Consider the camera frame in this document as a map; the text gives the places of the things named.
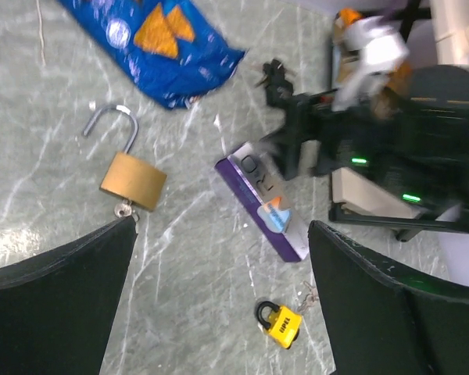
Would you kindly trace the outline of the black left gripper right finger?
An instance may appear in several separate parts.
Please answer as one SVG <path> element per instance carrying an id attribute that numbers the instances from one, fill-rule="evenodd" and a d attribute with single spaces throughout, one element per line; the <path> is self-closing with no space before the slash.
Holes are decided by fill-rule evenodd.
<path id="1" fill-rule="evenodd" d="M 337 374 L 469 374 L 469 287 L 365 247 L 326 223 L 310 261 Z"/>

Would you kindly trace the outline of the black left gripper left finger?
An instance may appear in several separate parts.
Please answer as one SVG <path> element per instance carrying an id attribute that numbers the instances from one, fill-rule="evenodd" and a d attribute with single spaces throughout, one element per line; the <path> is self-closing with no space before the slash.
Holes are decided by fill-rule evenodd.
<path id="1" fill-rule="evenodd" d="M 0 374 L 97 374 L 136 242 L 132 217 L 0 268 Z"/>

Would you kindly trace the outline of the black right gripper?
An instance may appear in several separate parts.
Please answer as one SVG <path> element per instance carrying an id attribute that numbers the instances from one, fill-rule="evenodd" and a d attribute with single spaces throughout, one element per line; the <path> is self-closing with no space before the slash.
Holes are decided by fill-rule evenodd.
<path id="1" fill-rule="evenodd" d="M 335 93 L 268 94 L 267 105 L 284 112 L 283 124 L 263 137 L 257 146 L 267 152 L 281 177 L 292 180 L 299 174 L 303 143 L 316 141 L 324 118 L 331 112 Z"/>

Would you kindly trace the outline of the black padlock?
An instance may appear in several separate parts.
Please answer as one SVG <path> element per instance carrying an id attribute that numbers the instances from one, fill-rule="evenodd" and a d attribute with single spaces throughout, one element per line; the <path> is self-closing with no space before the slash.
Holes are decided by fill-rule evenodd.
<path id="1" fill-rule="evenodd" d="M 284 64 L 278 59 L 263 64 L 263 78 L 256 84 L 256 88 L 263 86 L 268 106 L 284 109 L 293 96 L 294 86 L 286 78 L 287 72 Z"/>

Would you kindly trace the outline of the small silver keys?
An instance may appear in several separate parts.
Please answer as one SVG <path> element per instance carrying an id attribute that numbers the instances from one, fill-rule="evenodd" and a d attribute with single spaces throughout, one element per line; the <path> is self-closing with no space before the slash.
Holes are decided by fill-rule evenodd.
<path id="1" fill-rule="evenodd" d="M 297 309 L 297 312 L 300 315 L 303 315 L 305 312 L 307 312 L 311 307 L 317 304 L 319 301 L 319 296 L 317 292 L 317 287 L 313 286 L 310 282 L 304 281 L 303 282 L 304 286 L 307 288 L 308 293 L 306 296 L 303 298 L 300 306 Z"/>

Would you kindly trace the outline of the yellow padlock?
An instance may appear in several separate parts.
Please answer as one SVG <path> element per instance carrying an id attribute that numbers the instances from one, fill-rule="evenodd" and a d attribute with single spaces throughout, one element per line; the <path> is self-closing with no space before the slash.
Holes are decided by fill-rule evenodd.
<path id="1" fill-rule="evenodd" d="M 263 331 L 282 348 L 290 349 L 300 333 L 303 317 L 286 305 L 261 301 L 256 305 L 256 319 Z"/>

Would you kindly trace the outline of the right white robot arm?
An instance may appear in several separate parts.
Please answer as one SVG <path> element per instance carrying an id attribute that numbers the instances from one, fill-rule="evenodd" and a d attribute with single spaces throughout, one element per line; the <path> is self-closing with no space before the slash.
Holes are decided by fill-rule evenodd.
<path id="1" fill-rule="evenodd" d="M 384 87 L 374 99 L 334 111 L 337 90 L 296 94 L 284 65 L 263 66 L 267 104 L 283 125 L 263 143 L 285 180 L 298 176 L 305 142 L 319 144 L 311 169 L 322 177 L 348 167 L 406 203 L 435 211 L 457 205 L 469 219 L 469 69 L 435 65 Z"/>

